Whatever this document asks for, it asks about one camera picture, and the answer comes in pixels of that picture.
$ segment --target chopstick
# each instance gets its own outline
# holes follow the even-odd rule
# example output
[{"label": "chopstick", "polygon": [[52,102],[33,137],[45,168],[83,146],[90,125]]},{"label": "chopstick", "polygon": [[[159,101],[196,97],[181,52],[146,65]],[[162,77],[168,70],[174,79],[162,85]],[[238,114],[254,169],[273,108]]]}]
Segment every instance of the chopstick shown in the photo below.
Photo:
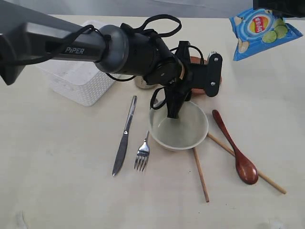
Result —
[{"label": "chopstick", "polygon": [[[215,141],[219,146],[221,146],[223,149],[225,149],[228,153],[230,153],[232,156],[235,156],[235,153],[233,150],[231,150],[228,146],[226,146],[224,143],[222,143],[219,139],[217,139],[216,137],[214,137],[212,134],[208,133],[207,135],[210,139],[212,139],[213,141]],[[264,173],[262,173],[262,171],[257,170],[258,175],[264,179],[267,183],[269,183],[271,186],[273,186],[275,189],[277,189],[279,192],[286,194],[286,190],[283,189],[281,186],[279,186],[277,183],[275,183],[272,179],[270,179],[269,177],[267,177]]]},{"label": "chopstick", "polygon": [[199,162],[199,157],[198,157],[197,150],[196,150],[195,147],[193,148],[193,152],[194,152],[194,157],[195,157],[195,160],[196,160],[196,165],[197,165],[197,169],[198,169],[198,173],[199,173],[199,177],[200,177],[205,201],[208,203],[208,202],[210,202],[209,195],[208,195],[208,190],[207,190],[205,182],[204,182],[203,173],[202,173],[201,165],[200,165],[200,162]]}]

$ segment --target bowl rim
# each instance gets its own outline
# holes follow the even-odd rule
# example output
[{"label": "bowl rim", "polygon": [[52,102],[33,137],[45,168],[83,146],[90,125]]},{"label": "bowl rim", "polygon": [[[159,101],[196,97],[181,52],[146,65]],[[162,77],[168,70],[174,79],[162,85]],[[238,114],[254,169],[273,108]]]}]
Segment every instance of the bowl rim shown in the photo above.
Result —
[{"label": "bowl rim", "polygon": [[206,128],[205,128],[205,132],[204,132],[203,136],[200,138],[200,140],[197,141],[195,144],[193,144],[191,146],[188,146],[188,147],[173,147],[173,146],[168,146],[168,145],[164,144],[163,142],[161,142],[159,139],[157,139],[156,136],[154,135],[154,132],[152,131],[152,126],[150,124],[150,113],[154,112],[154,111],[150,110],[149,111],[149,118],[148,118],[148,130],[149,130],[149,133],[152,135],[153,139],[157,143],[159,143],[160,145],[162,145],[165,148],[168,148],[168,149],[171,149],[171,150],[193,149],[194,147],[198,146],[206,138],[206,136],[208,134],[208,131],[209,131],[209,121],[208,121],[208,118],[207,118],[205,112],[203,111],[203,109],[201,109],[197,104],[193,103],[192,101],[186,101],[185,103],[192,103],[194,106],[198,107],[201,110],[201,113],[203,114],[204,119],[206,120],[206,123],[207,123]]}]

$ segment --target table surface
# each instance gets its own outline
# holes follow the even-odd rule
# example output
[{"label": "table surface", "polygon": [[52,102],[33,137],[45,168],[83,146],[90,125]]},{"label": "table surface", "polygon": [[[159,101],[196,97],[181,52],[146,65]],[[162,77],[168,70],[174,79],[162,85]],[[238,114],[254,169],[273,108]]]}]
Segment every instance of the table surface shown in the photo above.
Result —
[{"label": "table surface", "polygon": [[[133,27],[144,21],[57,17]],[[94,106],[84,107],[54,93],[43,74],[28,66],[14,85],[0,82],[0,228],[16,228],[19,210],[29,229],[267,229],[270,219],[305,228],[304,38],[233,62],[237,39],[228,19],[182,22],[177,35],[164,39],[170,48],[189,40],[205,56],[218,51],[224,59],[219,94],[194,98],[208,116],[210,133],[226,142],[211,116],[217,109],[241,151],[287,194],[262,179],[244,184],[234,158],[211,139],[198,146],[210,203],[204,201],[191,151],[168,152],[150,140],[148,168],[136,172],[133,164],[147,130],[152,90],[139,90],[133,82],[115,83]],[[291,23],[305,33],[305,21]],[[174,26],[170,21],[153,23],[159,32]],[[138,102],[127,155],[113,177],[133,95]]]}]

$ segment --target potato chip bag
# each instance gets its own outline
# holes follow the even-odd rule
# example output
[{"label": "potato chip bag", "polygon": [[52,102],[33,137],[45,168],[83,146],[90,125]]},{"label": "potato chip bag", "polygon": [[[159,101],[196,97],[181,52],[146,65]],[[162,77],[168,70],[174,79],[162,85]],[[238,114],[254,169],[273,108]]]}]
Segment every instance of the potato chip bag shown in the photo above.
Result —
[{"label": "potato chip bag", "polygon": [[238,39],[234,61],[302,37],[302,33],[271,10],[253,8],[230,18]]}]

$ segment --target metal knife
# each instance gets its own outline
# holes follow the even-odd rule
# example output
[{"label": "metal knife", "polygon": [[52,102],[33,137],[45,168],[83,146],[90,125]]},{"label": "metal knife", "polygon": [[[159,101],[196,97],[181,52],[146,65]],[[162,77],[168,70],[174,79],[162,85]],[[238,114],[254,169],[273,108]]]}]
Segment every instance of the metal knife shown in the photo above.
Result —
[{"label": "metal knife", "polygon": [[132,104],[130,105],[130,108],[129,108],[129,113],[128,113],[126,125],[124,128],[123,136],[122,136],[122,139],[120,142],[120,146],[118,149],[118,153],[116,155],[115,162],[113,165],[113,170],[112,170],[113,176],[118,174],[118,172],[120,171],[120,169],[122,168],[122,165],[124,163],[124,159],[125,159],[125,155],[126,155],[126,151],[127,151],[127,145],[128,145],[129,128],[132,123],[132,117],[133,117],[136,103],[137,103],[137,96],[134,95],[132,98]]}]

